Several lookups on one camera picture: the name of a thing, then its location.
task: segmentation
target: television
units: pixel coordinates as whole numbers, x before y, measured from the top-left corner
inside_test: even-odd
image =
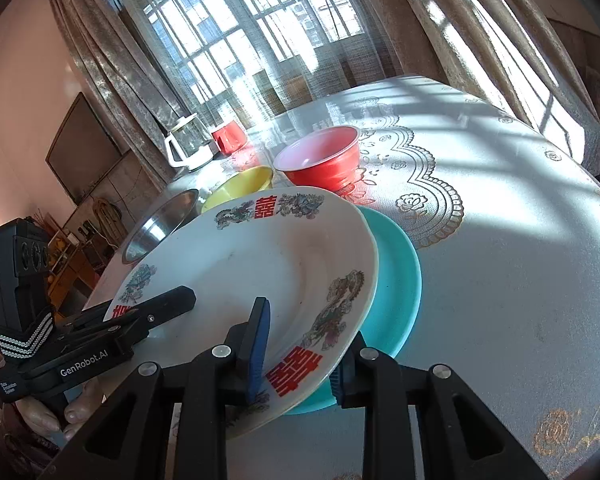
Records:
[[[51,143],[46,163],[80,205],[120,158],[120,150],[80,92]]]

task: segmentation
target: finger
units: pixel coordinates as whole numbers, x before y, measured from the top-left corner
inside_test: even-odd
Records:
[[[16,400],[16,407],[25,423],[37,434],[60,431],[60,423],[51,410],[33,397]]]
[[[64,437],[67,440],[71,440],[77,431],[84,425],[84,422],[78,422],[77,424],[69,424],[64,428]]]
[[[86,381],[80,396],[64,409],[64,418],[70,424],[84,422],[102,403],[102,389],[97,378]]]

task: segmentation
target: white porcelain plate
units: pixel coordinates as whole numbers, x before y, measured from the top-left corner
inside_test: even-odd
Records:
[[[257,296],[271,307],[256,403],[228,412],[228,437],[277,418],[331,373],[376,292],[378,249],[362,213],[315,187],[264,190],[226,202],[167,237],[126,277],[106,319],[186,285],[190,312],[152,329],[133,359],[107,374],[120,382],[145,361],[192,360],[248,320]]]

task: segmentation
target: teal plate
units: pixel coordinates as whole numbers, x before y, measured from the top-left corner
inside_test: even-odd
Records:
[[[378,288],[360,329],[368,346],[395,357],[411,332],[420,306],[422,276],[413,244],[401,227],[382,213],[358,206],[378,245]],[[336,403],[328,380],[286,412],[314,412]]]

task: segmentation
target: screw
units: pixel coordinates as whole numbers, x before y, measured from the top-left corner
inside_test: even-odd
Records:
[[[451,377],[451,368],[446,365],[435,365],[433,374],[440,379],[448,379]]]
[[[229,357],[229,355],[231,355],[231,347],[227,345],[214,346],[211,353],[215,357]]]
[[[158,365],[156,363],[152,363],[148,361],[146,363],[142,363],[138,367],[138,373],[142,375],[142,377],[149,377],[155,374],[158,371]]]
[[[376,350],[375,348],[371,348],[371,347],[363,348],[360,351],[360,357],[362,357],[363,359],[366,359],[368,361],[374,361],[375,359],[378,359],[379,355],[380,354],[378,353],[378,350]]]

